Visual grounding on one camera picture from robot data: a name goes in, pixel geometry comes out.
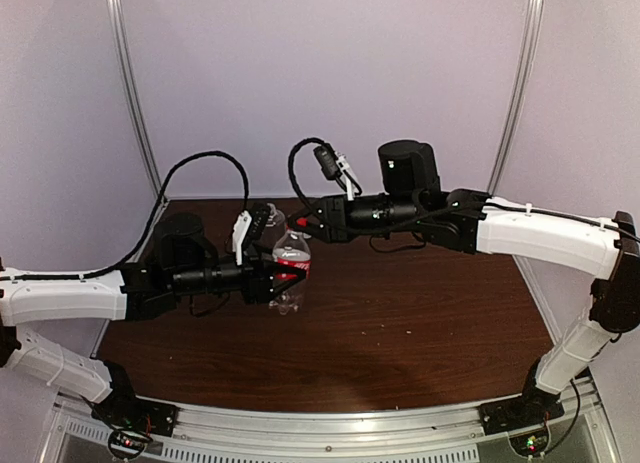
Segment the small cola bottle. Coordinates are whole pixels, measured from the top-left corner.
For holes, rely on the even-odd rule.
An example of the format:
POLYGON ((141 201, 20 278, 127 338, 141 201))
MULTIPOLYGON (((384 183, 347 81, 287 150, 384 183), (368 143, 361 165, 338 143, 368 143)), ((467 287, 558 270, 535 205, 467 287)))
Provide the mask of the small cola bottle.
POLYGON ((310 273, 311 250, 301 231, 287 227, 272 251, 275 263, 286 267, 285 272, 275 275, 279 284, 290 286, 269 303, 280 315, 297 312, 305 301, 306 279, 310 273))

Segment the large clear plastic bottle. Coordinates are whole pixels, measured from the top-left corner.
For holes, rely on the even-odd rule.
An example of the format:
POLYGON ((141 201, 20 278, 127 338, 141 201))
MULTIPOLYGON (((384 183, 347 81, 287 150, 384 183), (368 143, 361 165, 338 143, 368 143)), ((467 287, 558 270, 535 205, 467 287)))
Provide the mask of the large clear plastic bottle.
POLYGON ((284 213, 274 203, 268 203, 268 207, 270 213, 262 233, 262 243, 267 248, 273 248, 286 233, 286 222, 284 213))

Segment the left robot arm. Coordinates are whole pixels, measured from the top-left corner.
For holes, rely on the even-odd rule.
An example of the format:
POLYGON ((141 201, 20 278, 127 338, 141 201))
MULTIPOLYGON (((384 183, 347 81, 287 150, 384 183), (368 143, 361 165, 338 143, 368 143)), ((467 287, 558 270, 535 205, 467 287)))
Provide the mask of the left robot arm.
POLYGON ((88 273, 1 271, 1 365, 83 397, 96 417, 133 427, 146 412, 126 370, 83 357, 24 329, 43 320, 97 318, 146 321, 174 310, 184 298, 241 294, 248 304, 273 301, 308 275, 308 262, 264 258, 256 245, 265 217, 242 212, 232 233, 233 252, 222 257, 206 238, 200 217, 174 214, 156 224, 153 252, 88 273))

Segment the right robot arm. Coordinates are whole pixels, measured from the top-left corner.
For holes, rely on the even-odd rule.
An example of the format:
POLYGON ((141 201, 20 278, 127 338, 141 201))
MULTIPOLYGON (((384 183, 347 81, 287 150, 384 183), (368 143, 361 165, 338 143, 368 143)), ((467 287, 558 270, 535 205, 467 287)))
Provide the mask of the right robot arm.
POLYGON ((287 173, 304 211, 289 218, 326 243, 359 236, 417 234, 425 243, 467 254, 517 256, 593 276, 591 305, 527 374, 522 393, 484 404, 487 426, 540 423, 561 392, 610 342, 639 325, 639 238, 630 214, 588 218, 516 204, 489 193, 440 185, 433 147, 395 140, 378 150, 384 191, 365 196, 344 159, 317 138, 294 145, 287 173))

